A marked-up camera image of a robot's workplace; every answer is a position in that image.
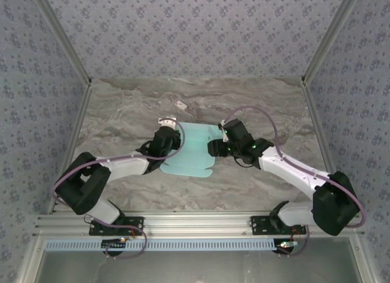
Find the light blue paper box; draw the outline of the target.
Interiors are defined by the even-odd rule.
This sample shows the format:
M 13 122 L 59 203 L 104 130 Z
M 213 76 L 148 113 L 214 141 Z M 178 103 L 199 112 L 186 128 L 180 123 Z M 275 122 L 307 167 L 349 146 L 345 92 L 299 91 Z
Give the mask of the light blue paper box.
M 171 175 L 207 178 L 213 171 L 215 157 L 208 153 L 208 143 L 222 139 L 217 125 L 181 122 L 185 142 L 178 154 L 167 159 L 161 166 L 162 172 Z

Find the right black controller board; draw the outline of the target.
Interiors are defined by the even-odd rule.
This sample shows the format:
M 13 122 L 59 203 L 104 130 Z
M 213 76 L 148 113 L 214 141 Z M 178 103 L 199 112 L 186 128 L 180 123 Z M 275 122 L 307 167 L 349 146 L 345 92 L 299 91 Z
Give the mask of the right black controller board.
M 275 253 L 291 254 L 294 248 L 299 244 L 295 240 L 275 239 Z

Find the black controller board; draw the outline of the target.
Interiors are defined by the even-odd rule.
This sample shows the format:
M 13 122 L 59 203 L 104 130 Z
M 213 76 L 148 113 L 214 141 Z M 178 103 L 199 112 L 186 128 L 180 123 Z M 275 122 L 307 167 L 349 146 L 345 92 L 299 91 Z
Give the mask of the black controller board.
M 291 254 L 294 248 L 299 244 L 295 240 L 275 239 L 275 253 Z
M 101 242 L 102 249 L 123 249 L 126 247 L 127 240 L 125 238 L 104 239 Z

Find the left black controller board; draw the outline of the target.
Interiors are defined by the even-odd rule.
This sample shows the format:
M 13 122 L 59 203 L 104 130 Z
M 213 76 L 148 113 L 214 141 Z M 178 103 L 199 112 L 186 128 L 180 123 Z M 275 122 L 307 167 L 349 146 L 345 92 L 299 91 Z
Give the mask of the left black controller board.
M 104 239 L 101 242 L 102 249 L 123 249 L 126 247 L 127 240 L 125 238 Z

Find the grey metal panel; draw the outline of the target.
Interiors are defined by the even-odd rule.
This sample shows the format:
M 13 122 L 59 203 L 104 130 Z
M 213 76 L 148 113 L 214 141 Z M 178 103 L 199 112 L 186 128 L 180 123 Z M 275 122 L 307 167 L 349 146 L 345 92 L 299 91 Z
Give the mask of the grey metal panel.
M 47 252 L 36 283 L 363 283 L 347 255 L 146 252 L 111 260 L 98 252 Z

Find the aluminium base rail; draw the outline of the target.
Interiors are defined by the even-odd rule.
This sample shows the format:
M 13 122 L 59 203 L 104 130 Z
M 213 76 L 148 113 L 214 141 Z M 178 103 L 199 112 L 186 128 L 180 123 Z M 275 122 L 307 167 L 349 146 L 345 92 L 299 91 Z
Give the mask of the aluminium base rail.
M 267 215 L 264 211 L 149 211 L 126 212 L 126 216 L 144 217 L 144 231 L 152 239 L 246 238 L 252 236 L 250 218 Z M 83 217 L 69 211 L 39 215 L 34 236 L 48 238 L 86 237 L 89 225 Z

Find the aluminium side rail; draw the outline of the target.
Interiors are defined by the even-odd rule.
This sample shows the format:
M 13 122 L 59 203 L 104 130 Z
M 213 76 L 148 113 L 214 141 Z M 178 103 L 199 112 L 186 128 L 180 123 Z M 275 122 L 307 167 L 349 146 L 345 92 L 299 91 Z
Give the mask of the aluminium side rail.
M 80 134 L 80 130 L 83 124 L 85 113 L 87 111 L 87 106 L 89 103 L 90 96 L 91 96 L 91 84 L 89 84 L 86 87 L 86 90 L 83 94 L 82 102 L 80 104 L 80 108 L 76 116 L 76 121 L 74 123 L 73 130 L 69 138 L 68 147 L 65 152 L 65 157 L 63 159 L 62 165 L 59 168 L 59 172 L 56 180 L 58 180 L 61 177 L 61 175 L 64 173 L 64 171 L 68 168 L 68 166 L 72 162 L 74 151 L 76 149 L 77 138 L 79 137 Z
M 302 89 L 310 113 L 310 117 L 314 125 L 314 130 L 317 136 L 319 148 L 321 150 L 321 156 L 325 165 L 325 178 L 329 179 L 329 175 L 332 175 L 336 172 L 336 167 L 334 165 L 330 154 L 330 149 L 326 142 L 321 120 L 316 111 L 311 91 L 305 84 L 302 85 Z M 327 180 L 320 179 L 320 176 L 317 176 L 316 181 L 318 183 L 322 183 L 322 185 L 318 185 L 315 187 L 315 192 L 313 194 L 313 212 L 315 214 L 318 214 L 320 210 L 325 210 L 326 214 L 330 214 L 334 217 L 341 214 L 341 209 L 344 206 L 343 196 L 346 195 L 343 195 L 341 190 L 338 190 L 337 187 L 332 186 Z

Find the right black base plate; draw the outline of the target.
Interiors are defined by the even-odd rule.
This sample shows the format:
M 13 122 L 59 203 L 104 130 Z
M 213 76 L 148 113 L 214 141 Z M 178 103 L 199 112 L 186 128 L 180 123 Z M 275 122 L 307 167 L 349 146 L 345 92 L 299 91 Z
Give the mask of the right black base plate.
M 287 226 L 277 216 L 271 217 L 268 215 L 251 216 L 249 225 L 252 229 L 252 234 L 260 235 L 293 235 L 306 234 L 307 229 L 302 225 Z

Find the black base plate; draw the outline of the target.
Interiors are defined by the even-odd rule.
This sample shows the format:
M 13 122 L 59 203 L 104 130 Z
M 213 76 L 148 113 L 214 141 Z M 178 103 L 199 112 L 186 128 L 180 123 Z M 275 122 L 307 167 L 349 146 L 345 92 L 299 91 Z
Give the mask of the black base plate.
M 251 216 L 249 225 L 252 229 L 252 234 L 260 235 L 293 235 L 306 234 L 307 229 L 302 225 L 287 226 L 277 216 L 271 217 L 268 215 Z
M 139 229 L 144 227 L 144 217 L 142 216 L 122 216 L 119 217 L 113 225 L 131 225 Z M 94 220 L 91 221 L 90 236 L 142 236 L 139 230 L 130 228 L 113 228 L 112 226 L 104 226 Z

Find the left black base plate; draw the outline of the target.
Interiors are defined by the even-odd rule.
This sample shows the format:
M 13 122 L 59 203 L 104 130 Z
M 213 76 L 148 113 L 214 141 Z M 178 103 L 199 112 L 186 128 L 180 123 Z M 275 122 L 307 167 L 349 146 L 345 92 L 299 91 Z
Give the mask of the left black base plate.
M 144 217 L 142 216 L 122 216 L 119 217 L 113 225 L 131 225 L 139 229 L 144 227 Z M 139 230 L 130 228 L 113 228 L 112 226 L 104 226 L 94 220 L 91 221 L 90 236 L 142 236 Z

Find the aluminium frame post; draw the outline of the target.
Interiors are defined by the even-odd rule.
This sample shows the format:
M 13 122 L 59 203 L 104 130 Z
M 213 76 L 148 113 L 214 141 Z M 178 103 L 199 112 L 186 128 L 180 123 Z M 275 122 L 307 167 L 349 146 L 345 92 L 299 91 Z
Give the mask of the aluminium frame post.
M 324 35 L 321 37 L 319 45 L 302 75 L 303 86 L 308 87 L 311 83 L 357 1 L 358 0 L 341 0 L 339 3 L 338 8 L 335 10 L 335 13 L 331 18 L 330 24 L 326 28 Z
M 54 33 L 59 45 L 61 45 L 65 55 L 72 64 L 76 74 L 79 76 L 80 80 L 84 85 L 89 87 L 90 77 L 84 68 L 81 59 L 79 58 L 76 50 L 74 49 L 71 40 L 67 36 L 64 28 L 60 24 L 55 10 L 51 7 L 48 0 L 34 0 L 40 12 L 43 15 L 43 18 L 48 23 L 52 32 Z

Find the short aluminium frame leg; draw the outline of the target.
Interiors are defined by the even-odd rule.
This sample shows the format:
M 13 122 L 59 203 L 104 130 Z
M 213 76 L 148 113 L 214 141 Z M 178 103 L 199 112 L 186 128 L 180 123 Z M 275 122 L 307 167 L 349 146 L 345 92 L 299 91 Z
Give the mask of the short aluminium frame leg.
M 373 283 L 371 270 L 358 236 L 351 237 L 350 244 L 362 283 Z
M 27 245 L 16 283 L 35 283 L 46 247 L 46 239 L 34 236 Z

